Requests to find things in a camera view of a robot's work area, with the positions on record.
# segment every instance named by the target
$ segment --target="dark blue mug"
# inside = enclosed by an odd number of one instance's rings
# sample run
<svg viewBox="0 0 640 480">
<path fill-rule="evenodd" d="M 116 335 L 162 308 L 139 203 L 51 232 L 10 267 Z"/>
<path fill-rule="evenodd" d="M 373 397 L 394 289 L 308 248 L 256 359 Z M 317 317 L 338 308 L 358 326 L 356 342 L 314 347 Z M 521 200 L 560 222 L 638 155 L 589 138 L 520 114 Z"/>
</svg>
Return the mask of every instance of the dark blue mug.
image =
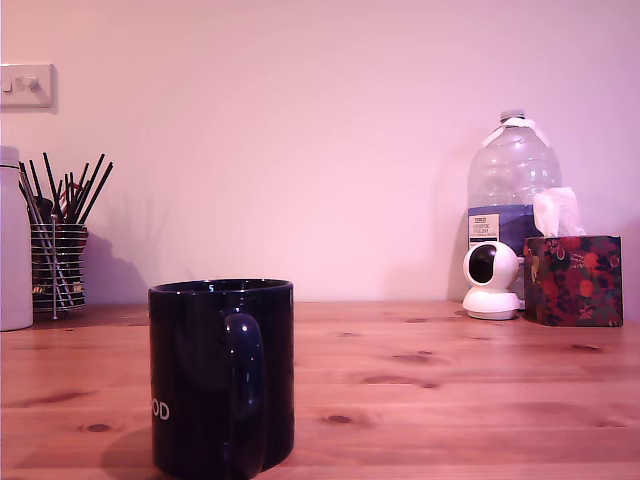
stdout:
<svg viewBox="0 0 640 480">
<path fill-rule="evenodd" d="M 293 449 L 293 285 L 149 290 L 153 461 L 187 479 L 253 478 Z"/>
</svg>

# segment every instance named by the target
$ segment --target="light switch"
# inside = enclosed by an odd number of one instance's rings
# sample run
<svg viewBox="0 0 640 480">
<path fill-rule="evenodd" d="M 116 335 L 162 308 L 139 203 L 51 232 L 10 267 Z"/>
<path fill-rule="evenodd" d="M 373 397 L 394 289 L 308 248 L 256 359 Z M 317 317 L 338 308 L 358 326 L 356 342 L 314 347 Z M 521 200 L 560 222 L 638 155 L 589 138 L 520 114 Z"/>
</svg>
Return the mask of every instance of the light switch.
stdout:
<svg viewBox="0 0 640 480">
<path fill-rule="evenodd" d="M 53 104 L 53 65 L 2 65 L 2 107 L 47 108 Z"/>
</svg>

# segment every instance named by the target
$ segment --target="white canister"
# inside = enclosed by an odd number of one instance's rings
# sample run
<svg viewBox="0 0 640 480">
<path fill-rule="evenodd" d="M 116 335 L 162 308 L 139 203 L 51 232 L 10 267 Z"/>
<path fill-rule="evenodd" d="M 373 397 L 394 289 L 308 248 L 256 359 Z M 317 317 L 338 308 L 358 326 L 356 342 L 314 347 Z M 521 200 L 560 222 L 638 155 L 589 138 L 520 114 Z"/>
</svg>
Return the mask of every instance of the white canister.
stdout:
<svg viewBox="0 0 640 480">
<path fill-rule="evenodd" d="M 18 182 L 18 150 L 0 147 L 0 330 L 33 324 L 31 229 Z"/>
</svg>

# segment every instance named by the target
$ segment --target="bottle cap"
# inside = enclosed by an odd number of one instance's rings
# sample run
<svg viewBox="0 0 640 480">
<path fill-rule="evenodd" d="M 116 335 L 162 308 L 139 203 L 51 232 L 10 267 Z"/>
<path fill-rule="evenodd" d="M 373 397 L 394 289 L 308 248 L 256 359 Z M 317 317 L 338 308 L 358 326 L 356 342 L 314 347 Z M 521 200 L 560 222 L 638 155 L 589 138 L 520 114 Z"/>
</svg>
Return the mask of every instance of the bottle cap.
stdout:
<svg viewBox="0 0 640 480">
<path fill-rule="evenodd" d="M 524 120 L 524 110 L 521 108 L 514 108 L 512 110 L 500 112 L 500 123 L 504 123 L 510 118 L 522 118 Z"/>
<path fill-rule="evenodd" d="M 19 168 L 19 155 L 16 147 L 0 146 L 0 167 Z"/>
</svg>

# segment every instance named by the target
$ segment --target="printed text on mug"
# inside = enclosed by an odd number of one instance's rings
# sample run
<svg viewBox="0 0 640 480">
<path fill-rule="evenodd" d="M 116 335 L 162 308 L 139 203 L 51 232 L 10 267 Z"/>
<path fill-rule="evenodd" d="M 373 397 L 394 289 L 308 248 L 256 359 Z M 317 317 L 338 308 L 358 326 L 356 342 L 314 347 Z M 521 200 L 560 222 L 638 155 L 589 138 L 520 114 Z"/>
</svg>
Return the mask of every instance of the printed text on mug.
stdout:
<svg viewBox="0 0 640 480">
<path fill-rule="evenodd" d="M 152 403 L 152 411 L 154 417 L 160 417 L 160 420 L 167 420 L 169 418 L 169 406 L 164 402 L 159 402 L 155 398 Z"/>
</svg>

